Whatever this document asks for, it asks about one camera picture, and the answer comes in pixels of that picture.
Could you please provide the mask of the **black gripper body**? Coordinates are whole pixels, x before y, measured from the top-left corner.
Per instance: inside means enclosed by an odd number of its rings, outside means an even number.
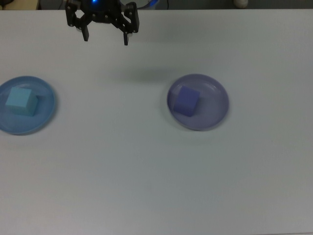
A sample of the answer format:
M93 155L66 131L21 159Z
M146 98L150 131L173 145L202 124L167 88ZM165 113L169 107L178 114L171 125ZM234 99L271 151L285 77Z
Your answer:
M85 23L124 24L121 4L82 4Z

